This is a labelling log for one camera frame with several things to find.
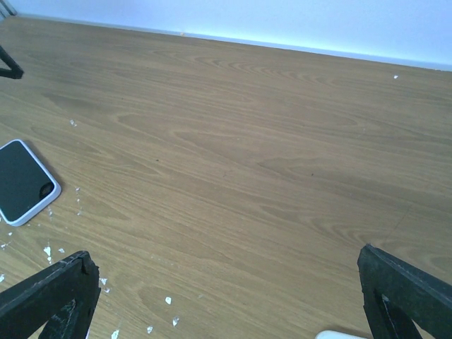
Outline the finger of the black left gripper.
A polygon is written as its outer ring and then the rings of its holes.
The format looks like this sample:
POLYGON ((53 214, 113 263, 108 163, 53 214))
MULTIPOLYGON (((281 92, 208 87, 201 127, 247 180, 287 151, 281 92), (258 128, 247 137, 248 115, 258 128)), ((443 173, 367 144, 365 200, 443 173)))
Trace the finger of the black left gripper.
POLYGON ((23 69, 16 63, 16 61, 8 54, 8 52, 0 47, 1 60, 7 66, 7 69, 0 69, 0 76, 3 78, 21 79, 23 77, 23 69))

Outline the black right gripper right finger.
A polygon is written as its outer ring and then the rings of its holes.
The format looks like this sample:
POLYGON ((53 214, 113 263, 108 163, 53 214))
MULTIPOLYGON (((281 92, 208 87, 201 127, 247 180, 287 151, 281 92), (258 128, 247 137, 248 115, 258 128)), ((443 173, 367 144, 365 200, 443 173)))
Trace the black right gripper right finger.
POLYGON ((374 338, 451 337, 451 285, 370 244, 357 265, 374 338))

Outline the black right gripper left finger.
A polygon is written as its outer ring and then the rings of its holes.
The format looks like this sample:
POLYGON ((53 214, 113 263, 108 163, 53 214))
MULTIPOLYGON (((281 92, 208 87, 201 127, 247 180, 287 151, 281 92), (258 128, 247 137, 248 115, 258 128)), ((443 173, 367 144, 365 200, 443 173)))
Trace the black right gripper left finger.
POLYGON ((101 288, 88 251, 77 251, 1 293, 1 337, 86 338, 101 288))

